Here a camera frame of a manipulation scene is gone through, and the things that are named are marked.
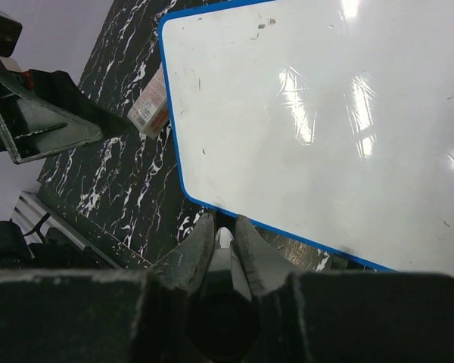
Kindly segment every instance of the blue border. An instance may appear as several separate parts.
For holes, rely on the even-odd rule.
[[[271,2],[271,1],[275,1],[275,0],[232,0],[230,2],[229,1],[227,1],[227,2],[219,2],[219,3],[216,3],[216,4],[200,6],[198,8],[189,8],[189,9],[185,9],[185,10],[174,11],[172,13],[166,13],[161,18],[160,25],[158,26],[158,37],[159,37],[159,40],[160,40],[161,62],[163,64],[163,72],[164,72],[164,75],[165,75],[166,93],[168,94],[168,106],[169,106],[169,111],[170,111],[170,121],[171,121],[171,124],[172,124],[173,137],[175,139],[176,159],[177,159],[178,165],[179,165],[180,186],[181,186],[182,191],[185,194],[185,196],[191,202],[196,203],[196,204],[200,204],[201,206],[205,206],[205,207],[208,207],[208,208],[213,209],[213,210],[218,210],[218,211],[220,211],[222,213],[225,213],[227,216],[231,216],[231,217],[236,217],[237,215],[232,213],[232,212],[229,212],[228,210],[225,210],[225,209],[219,208],[217,206],[213,206],[213,205],[211,205],[209,203],[202,202],[201,200],[195,199],[192,196],[190,196],[190,194],[188,194],[187,190],[185,189],[185,184],[183,182],[182,164],[181,164],[181,161],[180,161],[180,153],[179,153],[178,142],[177,142],[178,138],[176,136],[175,118],[174,118],[173,112],[172,112],[172,110],[173,110],[172,98],[170,97],[170,93],[169,93],[168,69],[166,68],[165,50],[164,50],[164,47],[163,47],[163,27],[165,26],[165,23],[168,20],[176,19],[176,18],[179,18],[179,17],[188,17],[188,16],[191,16],[191,15],[205,14],[205,13],[210,13],[212,11],[219,11],[219,10],[225,10],[225,9],[230,9],[230,8],[239,8],[241,6],[254,5],[254,4],[259,4],[259,3],[262,3],[262,2]],[[304,242],[305,244],[308,244],[308,245],[313,246],[315,248],[319,248],[321,250],[328,251],[330,253],[336,253],[339,256],[343,256],[345,258],[348,258],[349,260],[357,262],[357,263],[359,263],[361,265],[365,265],[365,266],[368,266],[370,268],[374,268],[374,269],[382,270],[382,271],[394,271],[392,268],[388,268],[388,267],[379,265],[377,263],[374,263],[374,262],[371,262],[371,261],[367,261],[365,259],[360,259],[359,257],[350,255],[349,253],[345,253],[343,251],[336,250],[335,248],[331,248],[331,247],[327,247],[327,246],[324,246],[322,244],[319,244],[318,242],[315,242],[314,240],[309,240],[307,238],[303,238],[303,237],[297,236],[295,234],[292,234],[292,233],[289,233],[289,232],[286,232],[286,231],[282,231],[282,230],[274,228],[274,227],[272,227],[270,225],[265,225],[264,223],[261,223],[261,222],[258,222],[258,221],[254,221],[252,219],[251,219],[251,221],[252,221],[253,224],[258,225],[258,226],[260,226],[262,228],[265,228],[265,229],[267,229],[269,231],[273,231],[275,233],[284,235],[284,236],[292,238],[294,240],[299,240],[301,242]]]

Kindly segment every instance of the marble pattern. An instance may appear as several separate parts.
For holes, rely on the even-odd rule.
[[[160,66],[160,18],[213,2],[116,0],[79,87],[93,101],[126,116]],[[130,132],[49,158],[39,180],[39,197],[56,196],[54,207],[69,223],[74,225],[78,216],[89,221],[112,238],[112,248],[131,250],[146,261],[138,261],[144,266],[181,243],[204,211],[180,188],[170,125],[156,141]],[[279,239],[268,231],[263,237]],[[316,266],[321,266],[325,255],[318,255]]]

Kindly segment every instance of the black marble table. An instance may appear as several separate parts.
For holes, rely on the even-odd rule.
[[[125,116],[160,66],[160,18],[213,2],[116,0],[79,87]],[[131,131],[49,158],[39,181],[39,198],[126,268],[148,267],[162,258],[188,236],[204,211],[180,188],[170,125],[156,141]],[[260,233],[303,268],[321,270],[329,263],[321,250]]]

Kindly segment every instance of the wall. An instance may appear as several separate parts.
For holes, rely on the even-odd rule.
[[[22,70],[64,70],[78,82],[113,0],[0,0],[23,25],[13,58]],[[0,154],[0,220],[9,219],[21,191],[37,191],[43,160],[14,165]]]

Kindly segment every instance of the white board surface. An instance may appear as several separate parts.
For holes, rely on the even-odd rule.
[[[232,3],[160,29],[185,193],[454,276],[454,0]]]

